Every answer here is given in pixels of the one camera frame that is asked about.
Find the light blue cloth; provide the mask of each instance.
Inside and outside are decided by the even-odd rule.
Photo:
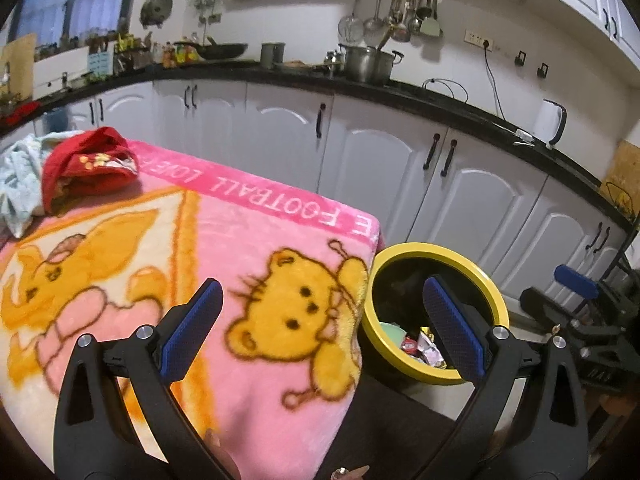
[[[29,134],[2,153],[0,164],[0,231],[22,238],[33,216],[44,215],[42,168],[53,149],[82,130]]]

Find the white electric kettle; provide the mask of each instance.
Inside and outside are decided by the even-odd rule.
[[[548,148],[558,143],[566,125],[566,108],[544,99],[533,126],[533,136],[542,140]]]

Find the pot handle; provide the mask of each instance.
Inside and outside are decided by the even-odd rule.
[[[397,65],[404,59],[404,54],[402,52],[398,52],[397,50],[392,50],[391,53],[394,55],[394,65]]]

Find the cartoon character print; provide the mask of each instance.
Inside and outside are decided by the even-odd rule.
[[[367,266],[340,241],[328,245],[343,258],[336,272],[294,249],[273,253],[268,275],[245,282],[251,290],[239,294],[246,299],[244,316],[225,335],[227,348],[244,360],[309,360],[308,389],[282,395],[289,410],[318,397],[340,400],[360,377],[354,332]]]
[[[158,323],[166,294],[166,278],[159,269],[143,267],[129,277],[125,306],[114,304],[94,285],[130,264],[140,239],[157,217],[156,209],[113,216],[86,235],[65,238],[46,258],[35,245],[17,250],[22,265],[18,301],[12,299],[12,274],[2,291],[0,319],[8,330],[28,327],[41,332],[25,348],[17,332],[11,338],[7,369],[16,387],[42,371],[58,394],[74,343],[82,333],[107,340],[127,337],[141,324]]]

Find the metal cup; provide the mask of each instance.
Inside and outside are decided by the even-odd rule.
[[[271,69],[275,63],[282,63],[284,43],[263,43],[260,51],[260,66]]]

